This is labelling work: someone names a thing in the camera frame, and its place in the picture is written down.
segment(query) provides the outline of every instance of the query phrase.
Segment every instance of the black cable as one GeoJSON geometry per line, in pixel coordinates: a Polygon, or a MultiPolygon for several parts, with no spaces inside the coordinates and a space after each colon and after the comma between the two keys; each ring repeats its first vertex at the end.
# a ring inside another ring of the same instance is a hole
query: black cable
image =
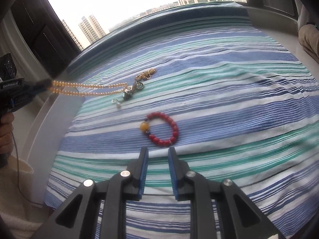
{"type": "Polygon", "coordinates": [[[17,155],[17,173],[18,173],[18,190],[20,192],[20,194],[22,195],[22,197],[24,197],[27,201],[29,201],[30,203],[32,204],[36,204],[36,205],[39,205],[39,206],[44,206],[43,204],[40,204],[40,203],[36,203],[36,202],[33,202],[31,201],[30,199],[28,199],[25,195],[23,195],[22,191],[20,190],[20,169],[19,169],[19,156],[18,156],[18,149],[17,149],[17,143],[16,143],[16,140],[14,139],[14,135],[13,135],[13,132],[11,132],[12,134],[12,139],[13,139],[13,142],[14,142],[14,148],[16,150],[16,155],[17,155]]]}

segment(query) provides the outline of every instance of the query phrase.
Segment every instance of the golden bead necklace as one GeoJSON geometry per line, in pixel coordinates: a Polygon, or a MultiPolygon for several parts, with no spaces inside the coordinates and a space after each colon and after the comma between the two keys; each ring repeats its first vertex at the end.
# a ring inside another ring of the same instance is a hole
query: golden bead necklace
{"type": "Polygon", "coordinates": [[[107,96],[116,93],[122,93],[127,89],[128,85],[126,82],[123,83],[116,83],[116,84],[109,84],[109,85],[94,85],[94,84],[81,84],[81,83],[70,83],[70,82],[61,82],[61,81],[52,81],[52,87],[50,90],[53,93],[57,94],[64,94],[70,96],[107,96]],[[72,91],[63,91],[61,87],[83,87],[83,88],[116,88],[116,87],[123,87],[123,89],[111,91],[111,92],[72,92],[72,91]]]}

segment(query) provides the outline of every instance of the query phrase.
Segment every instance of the white towel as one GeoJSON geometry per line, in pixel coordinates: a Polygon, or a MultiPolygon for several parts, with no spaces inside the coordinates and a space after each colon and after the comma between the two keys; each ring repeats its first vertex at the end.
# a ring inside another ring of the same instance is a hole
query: white towel
{"type": "MultiPolygon", "coordinates": [[[[20,189],[29,199],[33,169],[19,160],[20,189]]],[[[8,158],[8,165],[0,169],[0,215],[17,239],[30,238],[42,223],[29,221],[31,205],[20,194],[17,186],[17,159],[8,158]]]]}

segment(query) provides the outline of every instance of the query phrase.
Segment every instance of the striped bedsheet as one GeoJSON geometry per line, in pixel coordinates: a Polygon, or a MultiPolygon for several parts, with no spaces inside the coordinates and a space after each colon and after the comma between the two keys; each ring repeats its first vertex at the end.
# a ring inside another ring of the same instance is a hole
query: striped bedsheet
{"type": "MultiPolygon", "coordinates": [[[[127,202],[127,238],[189,238],[190,205],[172,196],[167,148],[139,130],[146,114],[161,111],[177,122],[175,148],[192,170],[234,180],[287,238],[310,220],[319,205],[318,83],[251,26],[244,7],[215,5],[202,5],[213,8],[210,17],[154,30],[112,57],[101,52],[69,69],[77,81],[95,84],[157,72],[121,109],[111,103],[121,95],[86,98],[53,164],[47,205],[57,208],[87,178],[111,178],[147,146],[147,195],[127,202]]],[[[153,120],[151,132],[166,139],[171,129],[153,120]]]]}

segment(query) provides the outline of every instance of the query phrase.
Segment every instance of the green stripe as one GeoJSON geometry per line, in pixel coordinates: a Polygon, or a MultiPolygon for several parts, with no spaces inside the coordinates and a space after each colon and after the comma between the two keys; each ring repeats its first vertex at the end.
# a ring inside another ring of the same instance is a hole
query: green stripe
{"type": "MultiPolygon", "coordinates": [[[[238,154],[238,153],[243,153],[243,152],[249,152],[249,151],[257,150],[259,148],[264,148],[264,147],[268,147],[268,146],[271,146],[274,144],[278,144],[284,140],[291,139],[295,136],[301,135],[301,134],[306,133],[306,132],[311,131],[311,130],[316,131],[316,130],[318,130],[318,126],[319,126],[319,121],[317,121],[314,124],[308,124],[307,126],[300,128],[298,130],[290,131],[288,133],[285,133],[285,134],[282,134],[282,135],[279,135],[279,136],[276,136],[273,138],[268,138],[268,139],[264,139],[261,141],[252,142],[249,144],[240,145],[240,146],[236,146],[236,147],[232,147],[232,148],[208,151],[208,152],[192,154],[192,155],[181,155],[181,156],[179,156],[179,158],[181,160],[191,162],[191,161],[209,160],[209,159],[214,159],[214,158],[218,158],[218,157],[229,157],[229,156],[234,155],[235,153],[238,154]]],[[[270,169],[270,168],[277,166],[279,164],[282,164],[286,161],[289,161],[289,160],[299,156],[302,153],[305,153],[305,152],[315,148],[318,145],[318,142],[310,144],[308,141],[309,141],[309,139],[314,138],[316,136],[317,136],[317,132],[314,132],[306,137],[297,139],[295,141],[290,142],[289,144],[283,145],[280,148],[275,148],[275,149],[272,149],[270,151],[264,152],[262,154],[252,155],[252,156],[248,156],[248,157],[245,157],[245,158],[242,158],[239,160],[227,161],[227,162],[223,162],[223,163],[216,163],[216,164],[210,164],[210,165],[204,165],[204,166],[196,166],[196,167],[192,167],[192,170],[200,173],[200,172],[205,172],[205,171],[210,171],[210,170],[216,170],[219,168],[244,165],[245,163],[254,162],[254,161],[269,158],[269,157],[274,156],[274,155],[278,155],[284,151],[287,151],[287,150],[294,148],[296,146],[299,146],[301,144],[306,145],[304,148],[301,148],[301,149],[295,151],[294,153],[289,154],[288,156],[284,156],[284,157],[278,159],[273,164],[264,164],[264,165],[253,167],[250,169],[245,169],[241,172],[238,172],[236,174],[232,174],[230,176],[232,179],[246,177],[249,175],[260,173],[262,171],[270,169]]],[[[127,163],[129,161],[130,160],[80,159],[80,158],[58,155],[57,159],[54,162],[53,167],[56,169],[62,170],[66,173],[69,173],[71,175],[76,175],[76,176],[78,176],[78,174],[81,174],[81,170],[90,172],[90,173],[95,174],[95,175],[98,173],[114,175],[114,174],[118,173],[119,171],[123,170],[125,168],[124,166],[127,165],[127,163]],[[63,160],[72,161],[72,163],[66,163],[63,160]],[[95,167],[79,166],[79,165],[74,164],[73,162],[85,163],[85,164],[98,164],[98,165],[117,165],[119,168],[117,170],[100,169],[100,168],[95,168],[95,167]]],[[[158,165],[158,164],[168,164],[167,157],[154,158],[154,159],[149,160],[150,166],[158,165]]],[[[166,169],[148,169],[147,174],[148,175],[169,175],[169,169],[168,168],[166,168],[166,169]]],[[[95,175],[93,175],[95,178],[100,178],[100,180],[104,179],[104,178],[101,178],[101,177],[98,177],[95,175]]],[[[87,178],[87,175],[81,174],[80,177],[87,178]]],[[[219,181],[219,180],[224,179],[225,176],[224,175],[223,176],[214,176],[214,177],[212,176],[212,177],[208,177],[208,178],[219,181]]],[[[151,181],[147,180],[147,184],[148,184],[148,186],[153,186],[152,184],[156,184],[156,186],[161,187],[161,186],[166,186],[165,184],[167,184],[167,180],[151,180],[151,181]]]]}
{"type": "MultiPolygon", "coordinates": [[[[157,80],[154,82],[151,82],[147,84],[147,89],[143,89],[139,93],[136,93],[134,95],[135,99],[143,98],[145,96],[156,96],[158,92],[165,92],[165,91],[172,91],[175,89],[182,89],[186,87],[190,87],[192,85],[199,85],[201,83],[209,82],[209,81],[215,81],[215,80],[221,80],[224,78],[235,78],[242,76],[244,74],[254,73],[256,75],[262,75],[266,73],[281,73],[281,74],[292,74],[292,73],[309,73],[309,71],[300,66],[302,64],[294,64],[296,66],[299,66],[298,68],[284,68],[281,70],[278,70],[280,67],[288,66],[291,64],[285,64],[285,63],[273,63],[272,65],[277,65],[277,67],[269,67],[269,63],[264,64],[246,64],[246,67],[249,68],[249,71],[247,70],[240,70],[238,71],[240,66],[233,66],[234,64],[224,64],[222,66],[216,67],[216,68],[208,68],[208,69],[194,69],[190,70],[185,73],[181,73],[176,76],[167,77],[162,80],[157,80]],[[260,70],[262,66],[268,66],[267,69],[260,70]]],[[[105,96],[101,97],[99,99],[85,102],[80,110],[78,111],[77,115],[83,114],[83,113],[89,113],[91,111],[97,111],[101,109],[105,109],[106,107],[114,107],[111,103],[111,99],[114,95],[111,96],[105,96]]]]}

